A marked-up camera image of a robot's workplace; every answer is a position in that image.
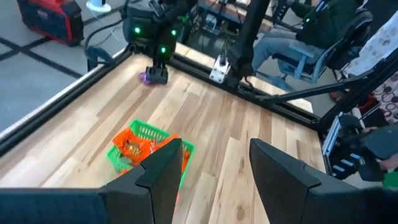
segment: purple object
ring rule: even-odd
[[[139,74],[139,78],[142,80],[142,82],[146,85],[150,85],[150,82],[148,80],[146,80],[147,77],[147,73],[146,72],[141,72]]]

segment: red power station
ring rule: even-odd
[[[84,39],[81,9],[73,0],[17,0],[31,30],[71,47]]]

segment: jeans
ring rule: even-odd
[[[257,71],[262,63],[274,54],[281,54],[299,61],[302,58],[302,54],[291,49],[289,47],[290,44],[298,45],[314,54],[314,58],[308,58],[306,63],[315,63],[325,51],[296,40],[296,33],[284,30],[281,27],[274,27],[271,31],[263,32],[263,34],[262,39],[254,46],[253,71]]]

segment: patterned fabric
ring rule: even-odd
[[[373,68],[380,60],[398,48],[398,12],[387,21],[366,43],[359,58],[353,60],[342,74],[360,75]],[[398,72],[374,91],[389,123],[398,121]]]

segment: chair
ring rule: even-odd
[[[347,63],[359,57],[359,51],[370,38],[370,24],[373,20],[372,14],[367,9],[358,9],[355,18],[348,26],[345,36],[327,49],[315,63],[307,63],[307,59],[314,58],[314,54],[297,46],[289,46],[302,54],[299,61],[293,60],[281,54],[274,54],[272,58],[277,59],[279,70],[283,77],[274,77],[258,72],[260,76],[274,82],[276,86],[292,91],[292,88],[285,83],[288,75],[298,80],[315,84],[326,67],[334,70],[341,70]]]

